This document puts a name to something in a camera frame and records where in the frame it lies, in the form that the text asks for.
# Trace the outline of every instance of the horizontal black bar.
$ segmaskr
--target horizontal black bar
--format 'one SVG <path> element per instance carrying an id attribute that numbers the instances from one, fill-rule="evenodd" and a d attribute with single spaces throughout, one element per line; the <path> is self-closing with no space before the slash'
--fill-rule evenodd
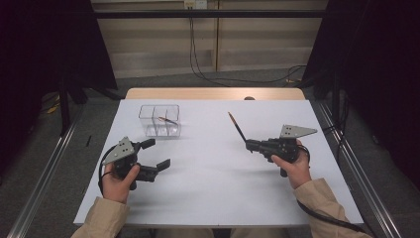
<path id="1" fill-rule="evenodd" d="M 96 11 L 98 19 L 127 18 L 341 18 L 348 12 L 323 10 L 150 10 L 150 11 Z"/>

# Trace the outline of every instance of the hand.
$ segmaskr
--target hand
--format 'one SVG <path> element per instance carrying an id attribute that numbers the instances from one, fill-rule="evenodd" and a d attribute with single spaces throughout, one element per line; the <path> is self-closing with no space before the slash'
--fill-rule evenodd
<path id="1" fill-rule="evenodd" d="M 297 145 L 302 145 L 299 140 L 296 140 L 296 143 Z M 287 176 L 293 189 L 297 189 L 304 183 L 312 180 L 309 173 L 308 155 L 302 150 L 299 150 L 297 160 L 293 164 L 276 155 L 272 155 L 271 159 L 276 165 L 287 171 Z"/>
<path id="2" fill-rule="evenodd" d="M 134 165 L 127 176 L 124 179 L 120 179 L 115 174 L 114 164 L 106 165 L 105 174 L 111 173 L 104 174 L 105 176 L 102 178 L 104 198 L 126 204 L 130 192 L 130 184 L 136 179 L 139 171 L 140 166 Z"/>

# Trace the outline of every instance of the beige jacket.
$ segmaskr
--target beige jacket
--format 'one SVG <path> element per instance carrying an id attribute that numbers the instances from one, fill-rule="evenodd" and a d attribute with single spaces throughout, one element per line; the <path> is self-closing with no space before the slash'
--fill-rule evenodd
<path id="1" fill-rule="evenodd" d="M 307 182 L 294 191 L 296 198 L 308 208 L 340 220 L 347 220 L 333 191 L 323 178 Z M 119 202 L 97 197 L 84 224 L 72 235 L 78 237 L 115 237 L 126 222 L 129 207 Z M 313 238 L 365 238 L 368 235 L 331 225 L 309 216 Z"/>

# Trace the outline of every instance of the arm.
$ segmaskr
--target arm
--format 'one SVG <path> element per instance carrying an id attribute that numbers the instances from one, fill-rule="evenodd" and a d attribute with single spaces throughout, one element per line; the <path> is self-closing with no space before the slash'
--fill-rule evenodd
<path id="1" fill-rule="evenodd" d="M 290 185 L 295 189 L 294 194 L 301 203 L 319 214 L 348 222 L 343 206 L 338 203 L 325 180 L 322 178 L 312 180 L 306 153 L 299 152 L 298 159 L 293 164 L 277 156 L 271 156 L 271 159 L 287 171 Z M 365 233 L 326 223 L 312 216 L 309 216 L 309 225 L 314 238 L 369 237 Z"/>
<path id="2" fill-rule="evenodd" d="M 139 166 L 133 166 L 124 180 L 120 180 L 113 173 L 113 164 L 108 164 L 102 177 L 104 198 L 96 198 L 84 224 L 71 237 L 115 237 L 126 223 L 130 210 L 126 205 L 130 184 L 139 171 Z"/>

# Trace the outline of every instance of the transparent container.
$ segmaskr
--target transparent container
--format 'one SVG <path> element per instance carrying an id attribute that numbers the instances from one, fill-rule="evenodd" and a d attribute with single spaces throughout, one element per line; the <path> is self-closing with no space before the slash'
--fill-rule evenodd
<path id="1" fill-rule="evenodd" d="M 148 137 L 170 138 L 181 135 L 178 105 L 143 105 L 139 118 Z"/>

